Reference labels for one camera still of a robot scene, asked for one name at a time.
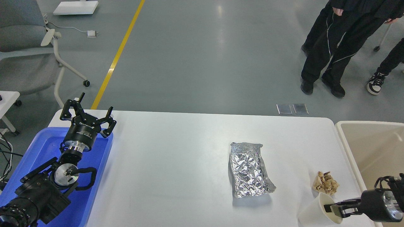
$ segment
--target white box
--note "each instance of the white box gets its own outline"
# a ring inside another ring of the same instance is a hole
[[[373,189],[379,177],[404,172],[403,123],[340,121],[335,127],[361,190]],[[383,226],[404,227],[404,222]]]

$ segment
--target black and white sneaker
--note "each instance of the black and white sneaker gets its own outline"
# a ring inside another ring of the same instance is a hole
[[[384,79],[388,75],[389,74],[381,74],[380,72],[375,72],[366,85],[366,89],[368,90],[368,92],[372,95],[378,95],[380,93]]]

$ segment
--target gray office chair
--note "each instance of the gray office chair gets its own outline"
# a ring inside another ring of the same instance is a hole
[[[65,68],[82,78],[84,86],[90,86],[85,76],[60,58],[57,43],[60,37],[59,32],[46,28],[36,0],[0,0],[0,52],[41,46],[52,48],[50,42],[53,40],[53,53],[2,59],[0,90],[18,91],[21,95],[29,95],[55,84],[55,99],[59,106],[63,107],[59,87]]]

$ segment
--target white desk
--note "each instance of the white desk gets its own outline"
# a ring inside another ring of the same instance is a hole
[[[0,118],[4,121],[6,126],[8,127],[8,130],[10,132],[16,132],[14,126],[11,124],[11,122],[7,119],[5,116],[7,110],[13,105],[13,103],[17,100],[17,98],[20,96],[20,93],[17,91],[0,91],[0,95],[3,98],[3,100],[0,101]],[[0,132],[5,133],[8,131],[7,129],[0,129]]]
[[[106,111],[86,110],[103,117]],[[297,214],[331,171],[336,201],[359,197],[342,143],[327,118],[113,111],[117,125],[88,227],[301,226]],[[49,126],[69,127],[57,112]],[[231,142],[261,143],[269,195],[235,199]],[[91,152],[83,158],[91,158]],[[340,227],[374,226],[365,215]]]

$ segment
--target white power adapter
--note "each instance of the white power adapter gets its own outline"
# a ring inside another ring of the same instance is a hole
[[[97,37],[97,32],[95,30],[88,30],[87,31],[87,37],[88,38],[95,38],[95,37]]]

